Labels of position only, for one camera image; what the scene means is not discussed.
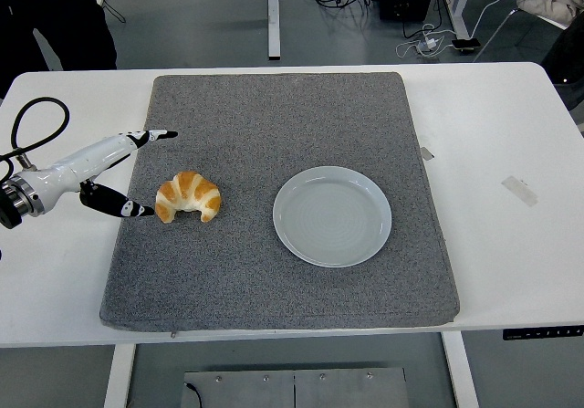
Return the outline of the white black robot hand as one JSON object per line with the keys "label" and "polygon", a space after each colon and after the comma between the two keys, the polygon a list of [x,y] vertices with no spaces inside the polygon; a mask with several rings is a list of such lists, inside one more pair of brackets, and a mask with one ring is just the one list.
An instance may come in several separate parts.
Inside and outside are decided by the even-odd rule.
{"label": "white black robot hand", "polygon": [[65,193],[78,193],[86,207],[116,217],[153,215],[150,207],[130,200],[109,187],[94,183],[94,179],[130,157],[150,141],[171,139],[176,131],[130,131],[107,137],[36,171],[22,171],[17,179],[23,193],[30,199],[33,214],[52,210]]}

